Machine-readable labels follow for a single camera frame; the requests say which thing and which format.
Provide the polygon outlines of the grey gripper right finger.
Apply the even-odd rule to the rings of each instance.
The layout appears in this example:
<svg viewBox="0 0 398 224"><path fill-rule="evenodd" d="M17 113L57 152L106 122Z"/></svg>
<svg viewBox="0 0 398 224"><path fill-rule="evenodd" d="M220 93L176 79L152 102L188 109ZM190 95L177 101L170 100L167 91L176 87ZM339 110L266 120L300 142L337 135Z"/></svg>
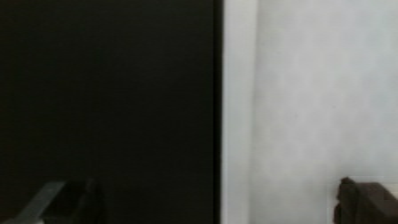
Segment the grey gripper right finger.
<svg viewBox="0 0 398 224"><path fill-rule="evenodd" d="M398 198L380 183L341 179L334 224L398 224Z"/></svg>

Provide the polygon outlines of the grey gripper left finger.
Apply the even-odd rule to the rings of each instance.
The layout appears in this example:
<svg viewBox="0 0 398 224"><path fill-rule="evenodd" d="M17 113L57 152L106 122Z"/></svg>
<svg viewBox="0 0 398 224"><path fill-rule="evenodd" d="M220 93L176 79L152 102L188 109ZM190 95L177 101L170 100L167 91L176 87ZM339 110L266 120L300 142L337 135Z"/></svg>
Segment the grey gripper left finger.
<svg viewBox="0 0 398 224"><path fill-rule="evenodd" d="M97 181L48 182L10 224L104 224L104 197Z"/></svg>

